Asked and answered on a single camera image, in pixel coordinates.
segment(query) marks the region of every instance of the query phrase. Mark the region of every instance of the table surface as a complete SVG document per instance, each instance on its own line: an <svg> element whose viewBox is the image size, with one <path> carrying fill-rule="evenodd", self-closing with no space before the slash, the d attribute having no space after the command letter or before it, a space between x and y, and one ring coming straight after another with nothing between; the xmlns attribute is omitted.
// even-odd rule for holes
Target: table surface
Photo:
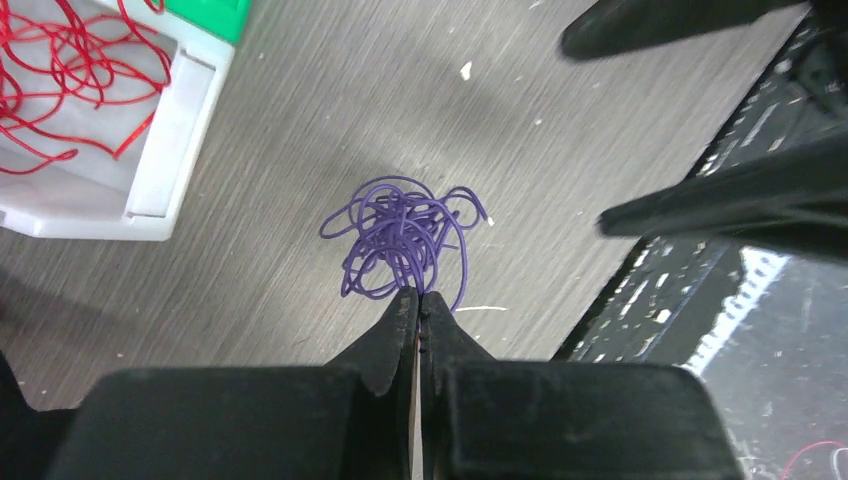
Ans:
<svg viewBox="0 0 848 480"><path fill-rule="evenodd" d="M331 358L384 304L339 298L350 240L317 229L386 174L479 194L464 305L507 310L458 321L549 358L632 245L595 216L681 179L802 15L576 65L556 45L587 0L254 3L170 241L0 232L0 348L34 406L133 365Z"/></svg>

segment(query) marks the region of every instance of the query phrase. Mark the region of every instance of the tangled red wire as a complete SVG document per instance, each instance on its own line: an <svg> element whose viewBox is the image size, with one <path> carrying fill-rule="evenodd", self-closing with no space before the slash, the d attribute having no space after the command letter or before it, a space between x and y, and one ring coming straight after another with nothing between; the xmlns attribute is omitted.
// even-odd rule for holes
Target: tangled red wire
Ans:
<svg viewBox="0 0 848 480"><path fill-rule="evenodd" d="M108 153L117 160L127 148L140 137L153 121L153 113L117 147L110 147L90 138L63 135L47 131L40 126L55 116L71 97L81 100L97 110L104 105L130 105L158 96L171 82L171 59L168 53L153 43L147 35L157 32L146 27L127 13L125 0L118 0L119 14L100 14L83 20L74 11L69 0L54 0L61 9L66 22L34 21L12 12L9 0L0 0L0 133L42 162L26 170L10 170L0 167L0 172L26 175L37 172L53 162L67 161L77 156L78 148L70 148L58 154L50 154L21 139L21 132L28 130L42 137L71 144L89 145ZM155 13L165 11L164 0L143 0ZM92 33L92 28L107 22L120 22L121 33L106 38ZM49 65L34 65L30 59L16 54L16 46L44 43L49 51ZM127 60L112 58L110 50L118 46L136 45L152 51L158 57L162 74L160 79L142 72ZM27 91L26 86L16 81L9 67L17 66L30 74L49 76L56 85L55 91ZM110 87L121 78L129 78L150 87L149 92L130 98L113 98L108 95ZM22 109L27 100L48 99L55 104L45 113L24 118Z"/></svg>
<svg viewBox="0 0 848 480"><path fill-rule="evenodd" d="M783 467L783 472L780 474L780 480L789 480L789 477L790 477L790 475L792 474L792 468L793 468L793 467L795 466L795 464L798 462L798 459L799 459L799 458L801 458L801 456L803 456L804 454L806 454L806 453L807 453L807 452L809 452L810 450L816 449L816 448L818 448L818 447L830 447L831 449L834 449L834 448L835 448L835 449L845 449L845 448L848 448L848 447L846 447L846 446L845 446L845 444L844 444L844 443L842 443L842 442L837 442L837 441L834 441L834 440L824 440L824 441L821 441L821 442L811 443L811 444L809 444L809 445L807 445L807 446L805 446L805 447L801 448L801 449L800 449L800 450L798 450L797 452L795 452L795 455L792 455L792 458L790 458L790 459L789 459L789 461L788 461L788 462L786 462L786 466L784 466L784 467ZM834 465L833 465L833 468L834 468L833 474L834 474L834 476L836 476L836 478L837 478L837 479L840 479L840 478L842 478L842 476L840 475L839 470L838 470L838 467L836 466L836 463L835 463L835 462L836 462L836 457L833 457L833 462L834 462Z"/></svg>

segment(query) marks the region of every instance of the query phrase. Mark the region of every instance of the white plastic bin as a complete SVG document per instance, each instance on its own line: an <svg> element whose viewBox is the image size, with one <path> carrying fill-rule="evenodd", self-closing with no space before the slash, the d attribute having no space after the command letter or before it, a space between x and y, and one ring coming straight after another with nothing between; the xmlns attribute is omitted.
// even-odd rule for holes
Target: white plastic bin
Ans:
<svg viewBox="0 0 848 480"><path fill-rule="evenodd" d="M37 18L45 2L52 0L14 0L10 7ZM104 7L117 11L116 0L73 3L83 17ZM96 114L90 105L83 110L68 102L50 122L63 134L83 134L115 147L155 109L150 128L117 161L93 147L62 147L27 134L30 144L50 153L71 147L80 153L30 175L0 173L0 226L42 238L161 241L171 236L234 48L170 13L155 14L141 0L125 5L135 20L173 39L170 86L148 102L103 107ZM26 73L21 75L15 78L26 85ZM26 169L39 163L0 134L0 165Z"/></svg>

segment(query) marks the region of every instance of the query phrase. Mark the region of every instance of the black plastic part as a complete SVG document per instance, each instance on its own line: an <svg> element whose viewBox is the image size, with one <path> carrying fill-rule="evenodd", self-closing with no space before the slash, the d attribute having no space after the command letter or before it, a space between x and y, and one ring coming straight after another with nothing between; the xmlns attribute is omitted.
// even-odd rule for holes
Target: black plastic part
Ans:
<svg viewBox="0 0 848 480"><path fill-rule="evenodd" d="M690 176L848 132L838 59L819 18L810 12L799 24ZM790 64L790 72L775 68ZM848 266L718 238L637 245L630 258L638 261L623 265L558 357L688 364L701 372L749 478L832 476L827 444L787 464L806 445L848 432L837 413L848 371ZM671 315L658 322L660 312Z"/></svg>
<svg viewBox="0 0 848 480"><path fill-rule="evenodd" d="M848 260L848 135L693 178L601 214L606 235L719 237Z"/></svg>
<svg viewBox="0 0 848 480"><path fill-rule="evenodd" d="M106 377L48 478L408 479L417 320L403 289L327 366Z"/></svg>
<svg viewBox="0 0 848 480"><path fill-rule="evenodd" d="M418 306L418 292L402 288L380 321L327 363L354 369L365 387L342 478L411 477Z"/></svg>
<svg viewBox="0 0 848 480"><path fill-rule="evenodd" d="M494 361L489 352L456 323L438 292L421 300L421 444L424 480L443 478L448 431L445 375L448 368L467 361Z"/></svg>
<svg viewBox="0 0 848 480"><path fill-rule="evenodd" d="M755 22L802 0L600 0L565 30L562 53L591 60Z"/></svg>
<svg viewBox="0 0 848 480"><path fill-rule="evenodd" d="M479 362L446 378L452 441L442 478L744 478L709 396L685 370Z"/></svg>

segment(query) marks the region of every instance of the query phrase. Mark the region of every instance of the wire bundle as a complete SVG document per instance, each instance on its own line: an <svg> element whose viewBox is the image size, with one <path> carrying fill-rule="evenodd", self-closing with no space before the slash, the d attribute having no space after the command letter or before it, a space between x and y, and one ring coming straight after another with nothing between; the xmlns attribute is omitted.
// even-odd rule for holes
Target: wire bundle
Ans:
<svg viewBox="0 0 848 480"><path fill-rule="evenodd" d="M393 184L382 183L387 181L411 183L416 190L404 192ZM459 211L447 205L455 200L471 204L475 212L472 222L459 222ZM344 215L349 225L328 233L329 224ZM324 220L319 234L324 239L353 231L358 234L342 262L342 297L353 292L378 300L392 295L400 287L412 285L419 294L429 292L439 274L442 251L458 250L462 279L451 307L451 311L455 311L462 302L468 281L464 232L476 227L481 219L493 224L477 195L466 187L454 187L447 195L436 198L421 182L408 177L385 176L359 187L347 205ZM448 243L451 232L456 233L458 245ZM381 264L389 267L392 280L377 287L365 286L364 278Z"/></svg>
<svg viewBox="0 0 848 480"><path fill-rule="evenodd" d="M25 175L37 172L53 162L70 160L79 150L70 148L59 154L50 154L35 148L20 138L20 131L29 130L42 137L96 147L108 153L113 159L118 157L150 126L153 113L116 148L109 147L93 139L67 136L45 130L40 126L52 118L62 108L68 98L76 98L91 104L93 110L104 105L130 105L159 95L170 84L171 59L168 53L148 39L146 34L156 32L131 19L124 5L118 0L119 14L96 15L83 20L74 12L69 0L54 0L62 11L66 22L37 22L24 15L12 12L8 0L0 0L0 133L12 142L42 160L42 163L27 170L0 168L0 172ZM164 0L143 0L154 12L165 11ZM105 38L92 33L93 27L107 22L119 22L123 27L120 34ZM42 42L49 51L49 65L33 65L15 52L15 46ZM110 50L118 46L135 45L140 49L152 51L158 57L162 67L161 78L156 79L124 60L109 56ZM9 72L12 64L32 74L49 76L57 89L55 91L27 91ZM111 98L108 95L120 78L130 78L150 86L148 93L131 98ZM31 118L22 116L27 100L52 99L55 105L46 113Z"/></svg>
<svg viewBox="0 0 848 480"><path fill-rule="evenodd" d="M846 446L842 442L838 442L835 440L824 440L821 442L811 443L795 452L795 454L792 455L792 458L790 458L789 461L786 462L786 466L783 467L783 472L781 472L780 474L780 480L789 480L790 478L796 478L796 476L792 473L792 470L798 463L798 459L806 455L811 450L816 450L819 447L830 447L833 449L833 451L830 453L830 471L833 474L833 478L835 480L842 480L842 471L839 467L839 454L848 451L848 446Z"/></svg>

